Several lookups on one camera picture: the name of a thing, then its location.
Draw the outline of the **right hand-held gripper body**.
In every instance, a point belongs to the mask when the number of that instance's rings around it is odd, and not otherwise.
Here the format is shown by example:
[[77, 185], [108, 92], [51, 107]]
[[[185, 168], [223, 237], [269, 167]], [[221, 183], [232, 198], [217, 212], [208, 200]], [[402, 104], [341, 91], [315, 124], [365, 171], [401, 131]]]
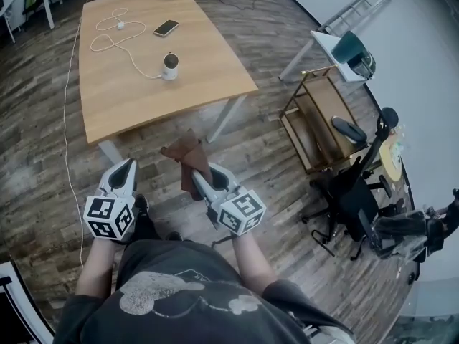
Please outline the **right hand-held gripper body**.
[[237, 187], [208, 205], [207, 216], [215, 229], [224, 227], [235, 236], [242, 236], [260, 224], [266, 206], [253, 190]]

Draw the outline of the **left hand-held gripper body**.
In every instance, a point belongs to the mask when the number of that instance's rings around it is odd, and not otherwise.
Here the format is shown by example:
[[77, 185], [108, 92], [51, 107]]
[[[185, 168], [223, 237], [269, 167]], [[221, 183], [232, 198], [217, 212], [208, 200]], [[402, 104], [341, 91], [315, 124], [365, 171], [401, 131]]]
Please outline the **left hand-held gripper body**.
[[127, 242], [135, 221], [133, 196], [88, 196], [83, 219], [95, 238]]

